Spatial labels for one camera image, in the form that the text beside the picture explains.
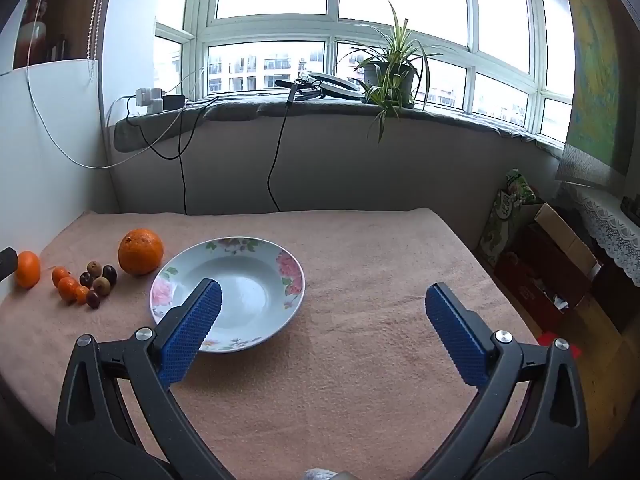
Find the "mandarin with stem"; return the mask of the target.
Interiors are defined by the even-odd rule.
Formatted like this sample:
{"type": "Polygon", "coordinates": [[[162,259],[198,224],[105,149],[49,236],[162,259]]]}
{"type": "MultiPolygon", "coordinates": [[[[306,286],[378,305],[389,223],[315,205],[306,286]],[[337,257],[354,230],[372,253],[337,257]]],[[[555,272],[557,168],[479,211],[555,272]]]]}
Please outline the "mandarin with stem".
{"type": "Polygon", "coordinates": [[[56,266],[51,273],[52,283],[55,287],[58,287],[58,283],[63,278],[69,278],[70,271],[64,268],[64,266],[56,266]]]}

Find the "orange mandarin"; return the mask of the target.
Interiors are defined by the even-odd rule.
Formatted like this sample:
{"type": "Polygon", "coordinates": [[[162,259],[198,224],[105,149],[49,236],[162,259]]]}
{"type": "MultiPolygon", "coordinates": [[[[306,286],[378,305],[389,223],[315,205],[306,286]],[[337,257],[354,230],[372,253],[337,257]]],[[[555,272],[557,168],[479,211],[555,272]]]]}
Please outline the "orange mandarin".
{"type": "Polygon", "coordinates": [[[78,281],[76,281],[72,276],[67,275],[64,278],[61,278],[58,281],[58,294],[61,299],[66,302],[66,304],[72,304],[76,301],[76,290],[79,287],[78,281]]]}

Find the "small orange kumquat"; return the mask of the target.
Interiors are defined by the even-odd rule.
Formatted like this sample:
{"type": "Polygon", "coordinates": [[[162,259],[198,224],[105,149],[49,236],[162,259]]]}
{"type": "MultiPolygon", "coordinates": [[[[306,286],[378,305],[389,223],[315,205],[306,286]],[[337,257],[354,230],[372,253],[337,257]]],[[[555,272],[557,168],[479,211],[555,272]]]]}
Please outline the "small orange kumquat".
{"type": "Polygon", "coordinates": [[[85,304],[87,302],[87,296],[90,289],[86,286],[78,286],[75,289],[75,300],[78,304],[85,304]]]}

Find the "small dark red cherry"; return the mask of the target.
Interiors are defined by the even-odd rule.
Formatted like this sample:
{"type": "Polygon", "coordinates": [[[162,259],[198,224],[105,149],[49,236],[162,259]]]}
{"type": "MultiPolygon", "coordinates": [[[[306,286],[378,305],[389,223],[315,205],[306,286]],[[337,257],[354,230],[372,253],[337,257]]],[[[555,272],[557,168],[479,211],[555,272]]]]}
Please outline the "small dark red cherry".
{"type": "Polygon", "coordinates": [[[90,289],[86,295],[86,304],[91,309],[97,309],[101,304],[101,297],[93,289],[90,289]]]}

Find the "dark plum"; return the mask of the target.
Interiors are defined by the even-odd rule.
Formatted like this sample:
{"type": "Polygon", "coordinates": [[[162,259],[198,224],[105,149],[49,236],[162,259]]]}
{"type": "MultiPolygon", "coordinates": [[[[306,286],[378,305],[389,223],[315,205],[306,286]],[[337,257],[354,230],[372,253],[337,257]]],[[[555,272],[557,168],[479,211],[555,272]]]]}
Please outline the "dark plum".
{"type": "Polygon", "coordinates": [[[112,287],[116,285],[118,275],[114,266],[111,266],[110,264],[107,264],[106,266],[104,266],[102,269],[102,276],[106,278],[107,281],[110,282],[110,285],[112,287]]]}

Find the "large orange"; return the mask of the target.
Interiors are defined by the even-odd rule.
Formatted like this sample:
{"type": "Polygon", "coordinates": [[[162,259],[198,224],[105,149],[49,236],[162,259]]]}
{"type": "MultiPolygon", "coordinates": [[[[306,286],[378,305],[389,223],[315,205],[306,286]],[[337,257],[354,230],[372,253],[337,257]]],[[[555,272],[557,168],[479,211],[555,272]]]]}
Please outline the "large orange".
{"type": "Polygon", "coordinates": [[[120,241],[118,263],[124,272],[134,276],[151,273],[162,263],[164,244],[148,229],[129,231],[120,241]]]}

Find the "cardboard box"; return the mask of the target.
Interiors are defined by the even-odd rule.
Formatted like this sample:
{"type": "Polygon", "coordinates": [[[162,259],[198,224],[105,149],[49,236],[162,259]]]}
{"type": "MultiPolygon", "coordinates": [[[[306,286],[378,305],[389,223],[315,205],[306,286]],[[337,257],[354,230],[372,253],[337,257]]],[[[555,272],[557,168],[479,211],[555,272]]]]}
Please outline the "cardboard box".
{"type": "Polygon", "coordinates": [[[495,274],[544,332],[554,332],[590,292],[601,269],[589,247],[549,204],[516,232],[495,274]]]}

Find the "floral white plate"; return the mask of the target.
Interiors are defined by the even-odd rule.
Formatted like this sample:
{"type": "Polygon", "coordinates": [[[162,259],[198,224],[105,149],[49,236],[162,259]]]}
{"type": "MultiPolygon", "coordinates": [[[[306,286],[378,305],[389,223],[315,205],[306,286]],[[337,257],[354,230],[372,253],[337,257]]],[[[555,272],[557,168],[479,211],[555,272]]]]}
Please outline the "floral white plate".
{"type": "Polygon", "coordinates": [[[219,237],[186,248],[158,271],[149,296],[153,320],[182,304],[204,278],[222,291],[220,313],[201,344],[207,353],[261,344],[292,321],[305,296],[303,267],[288,250],[257,237],[219,237]]]}

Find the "white lace cloth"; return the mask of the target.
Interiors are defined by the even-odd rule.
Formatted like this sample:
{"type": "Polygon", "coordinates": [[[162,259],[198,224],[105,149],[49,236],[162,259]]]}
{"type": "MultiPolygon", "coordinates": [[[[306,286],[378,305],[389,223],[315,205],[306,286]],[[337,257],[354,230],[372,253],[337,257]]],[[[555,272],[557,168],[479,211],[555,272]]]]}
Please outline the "white lace cloth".
{"type": "Polygon", "coordinates": [[[625,177],[566,142],[556,178],[560,195],[578,211],[588,234],[638,287],[639,227],[622,209],[625,177]]]}

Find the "white power strip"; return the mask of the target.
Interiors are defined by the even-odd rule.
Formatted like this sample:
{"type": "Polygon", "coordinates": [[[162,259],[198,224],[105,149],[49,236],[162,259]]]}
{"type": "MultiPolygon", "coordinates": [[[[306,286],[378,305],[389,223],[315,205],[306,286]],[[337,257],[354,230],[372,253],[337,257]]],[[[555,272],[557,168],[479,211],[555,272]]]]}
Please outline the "white power strip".
{"type": "Polygon", "coordinates": [[[157,114],[164,109],[163,96],[161,88],[139,88],[134,94],[137,107],[145,107],[148,114],[157,114]]]}

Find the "green snack bag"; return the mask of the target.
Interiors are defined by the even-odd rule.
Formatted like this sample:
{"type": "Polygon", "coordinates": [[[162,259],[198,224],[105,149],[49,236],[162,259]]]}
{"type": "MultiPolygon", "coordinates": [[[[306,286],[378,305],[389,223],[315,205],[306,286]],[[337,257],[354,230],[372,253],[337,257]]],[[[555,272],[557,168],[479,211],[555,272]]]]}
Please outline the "green snack bag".
{"type": "Polygon", "coordinates": [[[510,170],[506,184],[495,196],[478,243],[478,251],[492,268],[513,242],[518,229],[535,217],[541,205],[521,171],[510,170]]]}

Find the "black device on sill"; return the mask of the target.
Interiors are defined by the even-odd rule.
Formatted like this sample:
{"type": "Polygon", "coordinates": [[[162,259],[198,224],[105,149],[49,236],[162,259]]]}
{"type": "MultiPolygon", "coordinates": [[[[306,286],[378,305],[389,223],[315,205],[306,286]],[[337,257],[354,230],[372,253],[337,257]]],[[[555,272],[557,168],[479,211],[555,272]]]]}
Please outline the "black device on sill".
{"type": "Polygon", "coordinates": [[[352,82],[325,73],[307,72],[298,74],[294,81],[277,77],[277,88],[288,89],[288,102],[309,101],[313,99],[337,98],[360,101],[364,90],[360,82],[352,82]]]}

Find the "potted spider plant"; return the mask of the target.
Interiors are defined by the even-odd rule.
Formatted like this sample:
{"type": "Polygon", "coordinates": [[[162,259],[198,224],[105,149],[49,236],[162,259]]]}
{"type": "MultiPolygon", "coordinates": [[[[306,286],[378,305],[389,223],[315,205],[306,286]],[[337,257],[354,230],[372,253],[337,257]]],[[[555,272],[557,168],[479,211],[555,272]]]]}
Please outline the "potted spider plant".
{"type": "Polygon", "coordinates": [[[380,38],[378,45],[370,46],[354,41],[349,50],[336,60],[336,64],[340,64],[344,58],[361,55],[354,71],[372,72],[371,82],[364,79],[358,82],[364,90],[364,96],[361,98],[363,103],[374,105],[378,109],[373,119],[378,142],[384,138],[387,118],[401,120],[401,112],[414,107],[420,90],[413,89],[414,78],[418,80],[418,86],[425,84],[423,104],[426,104],[428,90],[431,88],[430,59],[442,55],[442,52],[434,51],[432,46],[425,47],[420,39],[414,36],[408,18],[401,21],[393,3],[387,3],[393,17],[390,31],[383,32],[379,27],[369,25],[380,38]]]}

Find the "medium orange by wall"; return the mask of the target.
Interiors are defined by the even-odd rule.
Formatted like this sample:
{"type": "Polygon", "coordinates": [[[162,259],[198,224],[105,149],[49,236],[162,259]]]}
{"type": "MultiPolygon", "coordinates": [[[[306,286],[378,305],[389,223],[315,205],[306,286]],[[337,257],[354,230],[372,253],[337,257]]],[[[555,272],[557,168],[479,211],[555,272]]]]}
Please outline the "medium orange by wall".
{"type": "Polygon", "coordinates": [[[30,289],[40,280],[41,269],[39,257],[30,250],[18,254],[15,283],[18,287],[30,289]]]}

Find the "yellow green wall painting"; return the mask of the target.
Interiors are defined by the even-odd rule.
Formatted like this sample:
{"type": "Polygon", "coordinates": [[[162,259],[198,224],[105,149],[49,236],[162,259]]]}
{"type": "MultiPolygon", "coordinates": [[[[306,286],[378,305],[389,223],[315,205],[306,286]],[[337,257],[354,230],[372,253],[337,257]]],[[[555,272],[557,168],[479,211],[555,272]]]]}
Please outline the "yellow green wall painting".
{"type": "Polygon", "coordinates": [[[575,77],[563,180],[614,186],[626,178],[638,112],[636,25],[620,0],[568,0],[575,77]]]}

